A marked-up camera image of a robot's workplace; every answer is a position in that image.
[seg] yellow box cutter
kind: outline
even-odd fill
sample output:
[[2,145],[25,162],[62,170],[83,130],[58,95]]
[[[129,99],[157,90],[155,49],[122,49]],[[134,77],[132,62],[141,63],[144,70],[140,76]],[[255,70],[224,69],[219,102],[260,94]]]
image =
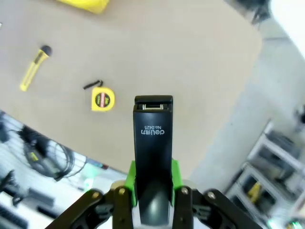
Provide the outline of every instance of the yellow box cutter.
[[44,45],[40,48],[37,57],[35,58],[34,62],[30,64],[30,67],[25,77],[23,78],[22,83],[20,84],[20,90],[25,92],[28,89],[40,64],[44,60],[46,60],[49,56],[51,56],[51,53],[52,53],[52,49],[48,45]]

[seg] beige tabletop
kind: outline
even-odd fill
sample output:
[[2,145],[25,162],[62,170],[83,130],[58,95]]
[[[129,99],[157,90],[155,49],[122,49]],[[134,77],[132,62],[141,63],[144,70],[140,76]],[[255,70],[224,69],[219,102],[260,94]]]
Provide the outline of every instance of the beige tabletop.
[[[127,172],[136,95],[174,97],[173,158],[190,175],[244,90],[258,32],[222,0],[111,0],[94,15],[52,0],[0,1],[0,109],[78,153]],[[27,92],[29,64],[47,44]],[[97,79],[116,95],[91,111]]]

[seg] tape measure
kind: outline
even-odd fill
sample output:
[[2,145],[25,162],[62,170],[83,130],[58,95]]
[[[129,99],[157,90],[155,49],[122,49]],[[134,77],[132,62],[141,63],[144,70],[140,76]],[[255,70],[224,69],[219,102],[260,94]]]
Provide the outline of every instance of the tape measure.
[[95,87],[92,90],[91,109],[93,111],[109,111],[115,103],[114,92],[107,87]]

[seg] bolt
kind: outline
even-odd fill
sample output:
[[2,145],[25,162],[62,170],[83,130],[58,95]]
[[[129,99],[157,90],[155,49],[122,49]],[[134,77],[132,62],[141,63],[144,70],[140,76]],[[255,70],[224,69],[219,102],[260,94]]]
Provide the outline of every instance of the bolt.
[[213,192],[208,192],[208,197],[211,199],[216,199],[216,196]]
[[187,190],[187,188],[183,187],[181,188],[181,191],[183,194],[187,195],[189,193],[189,191]]
[[124,195],[124,193],[125,193],[125,189],[124,189],[124,188],[121,188],[121,189],[119,190],[119,194],[120,194],[120,195]]
[[100,194],[98,193],[98,192],[94,192],[93,194],[92,194],[92,198],[97,198],[98,196],[99,196]]

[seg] gray floor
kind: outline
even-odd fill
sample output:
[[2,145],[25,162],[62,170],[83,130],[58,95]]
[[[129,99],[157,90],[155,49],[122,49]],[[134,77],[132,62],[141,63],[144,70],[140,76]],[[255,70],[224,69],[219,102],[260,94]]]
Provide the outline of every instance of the gray floor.
[[252,76],[230,120],[190,177],[200,190],[225,189],[270,118],[276,130],[303,144],[304,137],[293,134],[293,113],[305,102],[305,60],[276,22],[268,20],[257,28],[264,45]]

